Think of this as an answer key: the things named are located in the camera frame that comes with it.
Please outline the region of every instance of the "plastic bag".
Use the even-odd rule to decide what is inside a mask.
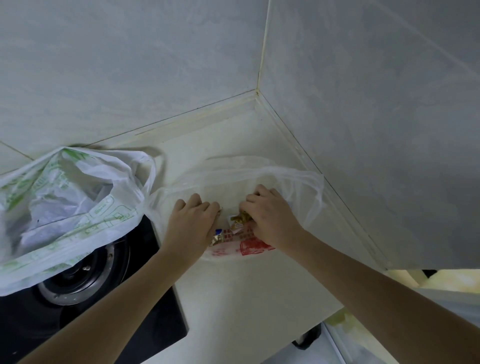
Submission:
[[[172,185],[160,188],[150,196],[151,214],[155,216],[153,220],[160,239],[165,236],[168,218],[179,198],[187,200],[193,193],[198,193],[202,201],[217,201],[222,212],[216,227],[227,229],[229,222],[226,217],[238,214],[239,203],[259,183],[267,188],[276,188],[304,228],[319,215],[324,185],[321,174],[279,167],[261,157],[214,158],[202,162]],[[272,249],[245,233],[243,238],[207,248],[202,258],[242,258]]]
[[[144,184],[136,172],[146,174]],[[155,174],[144,152],[61,147],[2,176],[0,295],[40,283],[135,228]]]

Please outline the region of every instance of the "person's left arm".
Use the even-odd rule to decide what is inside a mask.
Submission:
[[[219,210],[197,194],[178,200],[158,253],[19,364],[115,362],[153,306],[205,251]]]

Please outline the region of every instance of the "person's right arm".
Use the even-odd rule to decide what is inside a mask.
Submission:
[[[480,329],[305,231],[274,189],[258,185],[240,209],[265,243],[323,284],[399,363],[480,363]]]

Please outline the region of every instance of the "clear plastic bag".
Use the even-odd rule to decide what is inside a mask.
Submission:
[[[61,147],[2,176],[0,295],[42,282],[135,228],[155,175],[144,152]]]
[[[150,196],[150,214],[162,240],[168,218],[178,199],[198,193],[202,201],[217,201],[222,207],[217,228],[228,228],[226,219],[238,214],[238,206],[256,185],[276,188],[288,201],[300,224],[307,228],[322,208],[323,176],[319,173],[279,167],[261,157],[245,156],[208,159],[181,175],[170,186]],[[235,239],[209,247],[204,259],[242,258],[272,250],[265,243]]]

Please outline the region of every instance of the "kitchen counter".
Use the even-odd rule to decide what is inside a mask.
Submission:
[[[154,155],[158,168],[154,189],[211,157],[256,155],[282,166],[311,168],[284,126],[252,96],[97,146],[135,148]],[[327,201],[312,233],[377,267],[355,229],[333,206],[336,203]],[[225,262],[200,260],[175,289],[188,335],[145,363],[260,363],[342,307],[279,251]]]

